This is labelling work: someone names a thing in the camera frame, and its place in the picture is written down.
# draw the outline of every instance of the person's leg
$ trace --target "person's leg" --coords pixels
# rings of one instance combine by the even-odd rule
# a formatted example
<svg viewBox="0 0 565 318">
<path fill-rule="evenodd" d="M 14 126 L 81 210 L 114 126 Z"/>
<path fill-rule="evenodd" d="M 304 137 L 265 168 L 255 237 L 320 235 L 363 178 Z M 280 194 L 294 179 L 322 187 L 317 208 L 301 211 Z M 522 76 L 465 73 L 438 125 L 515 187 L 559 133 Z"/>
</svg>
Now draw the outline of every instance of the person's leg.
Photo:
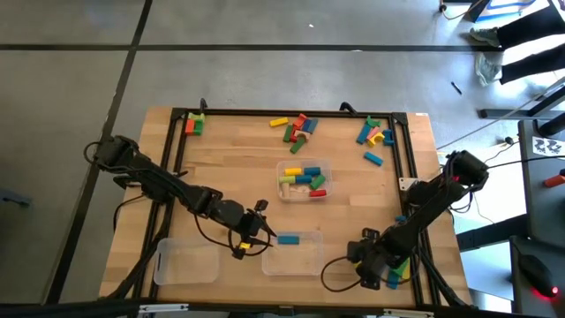
<svg viewBox="0 0 565 318">
<path fill-rule="evenodd" d="M 565 68 L 565 44 L 502 66 L 501 84 L 524 76 L 557 71 L 562 68 Z"/>
<path fill-rule="evenodd" d="M 502 48 L 508 49 L 549 35 L 565 34 L 565 22 L 550 4 L 545 9 L 501 26 L 496 34 Z"/>
</svg>

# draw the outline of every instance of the sneaker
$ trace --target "sneaker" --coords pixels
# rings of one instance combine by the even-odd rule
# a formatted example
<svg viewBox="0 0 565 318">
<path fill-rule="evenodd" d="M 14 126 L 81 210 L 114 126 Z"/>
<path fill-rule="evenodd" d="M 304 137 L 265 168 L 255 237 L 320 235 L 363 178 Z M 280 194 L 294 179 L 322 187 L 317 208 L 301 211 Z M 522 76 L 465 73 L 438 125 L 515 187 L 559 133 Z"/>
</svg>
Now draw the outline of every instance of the sneaker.
<svg viewBox="0 0 565 318">
<path fill-rule="evenodd" d="M 498 31 L 498 27 L 490 29 L 475 29 L 472 27 L 469 34 L 477 41 L 487 42 L 489 45 L 498 48 L 501 46 L 501 43 L 498 41 L 498 34 L 496 31 Z"/>
<path fill-rule="evenodd" d="M 502 66 L 486 59 L 483 53 L 478 53 L 475 59 L 475 73 L 482 86 L 488 86 L 502 77 Z"/>
</svg>

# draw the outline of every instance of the concrete floor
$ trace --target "concrete floor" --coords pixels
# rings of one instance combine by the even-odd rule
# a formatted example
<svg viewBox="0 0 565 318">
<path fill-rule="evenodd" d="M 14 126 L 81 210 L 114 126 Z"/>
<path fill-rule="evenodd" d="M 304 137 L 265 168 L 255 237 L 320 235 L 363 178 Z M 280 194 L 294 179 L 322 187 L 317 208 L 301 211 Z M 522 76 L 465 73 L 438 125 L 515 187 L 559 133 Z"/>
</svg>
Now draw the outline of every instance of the concrete floor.
<svg viewBox="0 0 565 318">
<path fill-rule="evenodd" d="M 17 43 L 130 44 L 143 4 L 4 1 L 0 49 Z M 154 2 L 141 44 L 404 47 L 394 52 L 139 51 L 113 133 L 135 139 L 148 107 L 193 107 L 200 97 L 210 107 L 236 109 L 336 110 L 348 101 L 358 110 L 427 112 L 439 146 L 484 125 L 477 109 L 519 106 L 561 75 L 481 87 L 473 71 L 475 54 L 453 51 L 468 44 L 464 32 L 471 23 L 446 21 L 436 8 L 432 0 L 418 5 L 396 0 Z M 449 13 L 464 10 L 457 6 Z M 418 51 L 423 46 L 445 51 Z M 510 53 L 505 60 L 514 56 Z M 0 50 L 5 110 L 0 186 L 34 199 L 27 210 L 0 205 L 0 302 L 44 299 L 87 171 L 81 150 L 100 135 L 126 54 Z M 499 123 L 446 150 L 483 148 L 516 132 L 516 122 Z M 96 298 L 112 240 L 112 213 L 122 196 L 111 176 L 102 174 L 62 301 Z"/>
</svg>

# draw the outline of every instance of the wooden tabletop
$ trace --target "wooden tabletop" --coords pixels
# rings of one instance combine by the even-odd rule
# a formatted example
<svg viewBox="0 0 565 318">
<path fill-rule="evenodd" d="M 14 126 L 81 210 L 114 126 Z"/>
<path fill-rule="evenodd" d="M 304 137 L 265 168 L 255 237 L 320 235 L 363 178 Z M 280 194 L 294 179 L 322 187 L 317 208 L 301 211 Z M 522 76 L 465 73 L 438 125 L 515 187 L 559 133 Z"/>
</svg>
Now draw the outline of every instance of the wooden tabletop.
<svg viewBox="0 0 565 318">
<path fill-rule="evenodd" d="M 170 108 L 152 108 L 147 113 L 139 137 L 139 148 L 152 161 L 161 161 L 162 149 L 170 120 Z M 426 114 L 409 114 L 409 128 L 418 176 L 429 179 L 439 172 L 432 129 Z M 320 231 L 323 235 L 324 263 L 346 254 L 347 242 L 360 240 L 361 230 L 371 227 L 384 231 L 401 215 L 394 160 L 390 147 L 382 143 L 374 148 L 355 142 L 364 119 L 320 118 L 311 140 L 296 155 L 282 141 L 284 126 L 271 128 L 272 117 L 208 116 L 202 136 L 188 137 L 182 170 L 184 182 L 209 186 L 252 208 L 259 199 L 269 201 L 265 212 L 275 231 Z M 178 135 L 184 129 L 177 124 Z M 173 166 L 176 142 L 169 167 Z M 363 158 L 370 150 L 383 158 L 381 167 Z M 406 158 L 401 150 L 403 169 Z M 334 192 L 315 202 L 288 203 L 277 195 L 275 167 L 285 160 L 323 158 L 331 162 Z M 140 194 L 139 189 L 126 191 L 124 199 Z M 110 249 L 100 289 L 104 296 L 114 291 L 139 258 L 150 200 L 136 201 L 122 208 Z M 200 221 L 210 237 L 227 242 L 227 230 L 209 221 Z M 175 204 L 169 236 L 188 239 L 198 235 L 193 215 Z M 457 295 L 471 302 L 451 217 L 445 213 L 429 227 L 434 262 Z M 413 307 L 411 284 L 390 290 L 384 284 L 380 291 L 355 287 L 346 292 L 326 291 L 319 276 L 267 276 L 261 270 L 261 255 L 238 261 L 230 250 L 220 248 L 220 274 L 210 284 L 164 285 L 158 299 L 182 302 L 212 302 L 271 305 L 323 305 L 356 307 Z M 424 270 L 420 277 L 426 303 L 430 303 Z M 153 263 L 147 269 L 143 295 L 147 296 L 153 275 Z M 358 280 L 347 261 L 328 268 L 327 284 L 339 288 Z"/>
</svg>

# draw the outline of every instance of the clear plastic container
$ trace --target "clear plastic container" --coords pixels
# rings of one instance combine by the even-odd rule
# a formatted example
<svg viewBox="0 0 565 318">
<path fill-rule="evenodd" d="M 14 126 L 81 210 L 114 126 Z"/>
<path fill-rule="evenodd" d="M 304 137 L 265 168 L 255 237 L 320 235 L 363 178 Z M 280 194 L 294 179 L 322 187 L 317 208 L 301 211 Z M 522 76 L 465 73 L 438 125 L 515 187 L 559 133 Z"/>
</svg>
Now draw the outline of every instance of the clear plastic container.
<svg viewBox="0 0 565 318">
<path fill-rule="evenodd" d="M 317 190 L 326 190 L 326 196 L 323 197 L 310 197 L 309 192 L 312 191 L 308 184 L 292 184 L 290 185 L 290 196 L 283 196 L 283 189 L 279 182 L 279 177 L 284 177 L 284 170 L 288 168 L 308 168 L 320 167 L 321 174 L 326 178 L 326 181 Z M 279 198 L 283 201 L 309 201 L 327 198 L 332 194 L 332 170 L 330 169 L 329 160 L 325 159 L 306 159 L 306 160 L 291 160 L 279 162 L 276 165 L 276 191 Z"/>
<path fill-rule="evenodd" d="M 277 232 L 278 236 L 300 237 L 298 245 L 279 245 L 276 238 L 273 247 L 262 255 L 262 269 L 270 276 L 318 276 L 324 267 L 323 239 L 319 231 Z"/>
<path fill-rule="evenodd" d="M 158 285 L 212 283 L 220 271 L 220 251 L 201 236 L 164 238 L 155 253 L 154 280 Z"/>
</svg>

